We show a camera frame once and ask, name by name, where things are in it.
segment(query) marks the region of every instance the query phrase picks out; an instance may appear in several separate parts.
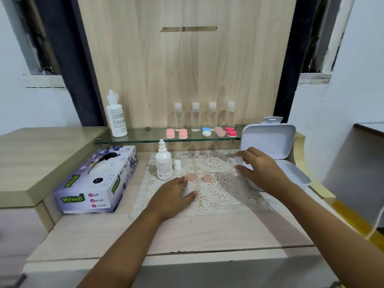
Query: tissue box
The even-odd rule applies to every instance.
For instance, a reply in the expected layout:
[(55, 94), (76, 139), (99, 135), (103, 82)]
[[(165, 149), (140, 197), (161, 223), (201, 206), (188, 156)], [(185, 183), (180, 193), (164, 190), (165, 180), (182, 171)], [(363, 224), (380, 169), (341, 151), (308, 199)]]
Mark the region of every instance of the tissue box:
[(134, 145), (99, 149), (54, 191), (64, 213), (114, 212), (137, 167)]

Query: bottle label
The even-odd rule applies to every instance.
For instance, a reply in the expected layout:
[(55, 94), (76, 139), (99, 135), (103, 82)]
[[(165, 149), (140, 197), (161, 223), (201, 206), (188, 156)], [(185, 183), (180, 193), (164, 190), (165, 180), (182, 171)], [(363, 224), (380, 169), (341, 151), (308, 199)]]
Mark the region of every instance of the bottle label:
[(157, 162), (157, 175), (159, 177), (168, 177), (169, 172), (172, 171), (172, 161), (168, 161), (165, 163), (159, 163)]
[(124, 113), (122, 109), (111, 109), (111, 123), (113, 127), (118, 130), (119, 132), (125, 132), (126, 126), (125, 126), (125, 120), (124, 120)]

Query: storage box lid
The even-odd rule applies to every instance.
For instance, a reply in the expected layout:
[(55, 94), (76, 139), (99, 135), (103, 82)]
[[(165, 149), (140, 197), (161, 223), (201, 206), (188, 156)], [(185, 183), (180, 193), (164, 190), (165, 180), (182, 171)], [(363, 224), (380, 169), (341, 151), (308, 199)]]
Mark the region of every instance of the storage box lid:
[(295, 139), (296, 127), (281, 123), (282, 117), (265, 117), (260, 124), (244, 127), (240, 150), (255, 147), (275, 160), (288, 157)]

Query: glass shelf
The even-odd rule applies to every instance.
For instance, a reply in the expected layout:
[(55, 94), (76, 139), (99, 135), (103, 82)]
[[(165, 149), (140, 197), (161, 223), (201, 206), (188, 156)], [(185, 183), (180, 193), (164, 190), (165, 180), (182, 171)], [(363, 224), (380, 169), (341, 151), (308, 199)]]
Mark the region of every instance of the glass shelf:
[(179, 132), (175, 131), (175, 138), (166, 138), (166, 127), (164, 128), (136, 128), (128, 129), (128, 134), (122, 137), (113, 137), (110, 132), (106, 132), (96, 138), (95, 144), (138, 144), (147, 142), (159, 142), (163, 139), (165, 142), (185, 142), (185, 141), (209, 141), (209, 140), (240, 140), (244, 125), (236, 126), (237, 137), (219, 137), (214, 131), (211, 131), (211, 136), (204, 136), (203, 131), (192, 131), (187, 127), (188, 138), (180, 139)]

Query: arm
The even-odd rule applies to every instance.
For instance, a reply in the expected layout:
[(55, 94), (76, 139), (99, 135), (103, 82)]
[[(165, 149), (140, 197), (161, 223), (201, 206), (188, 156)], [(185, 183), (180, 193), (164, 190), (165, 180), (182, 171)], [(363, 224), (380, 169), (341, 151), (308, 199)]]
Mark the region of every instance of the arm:
[(253, 170), (236, 168), (293, 214), (336, 276), (348, 288), (382, 287), (384, 253), (292, 183), (276, 162), (253, 147), (239, 156)]
[(163, 184), (78, 288), (131, 287), (161, 223), (180, 213), (196, 198), (197, 191), (181, 196), (186, 186), (184, 177)]

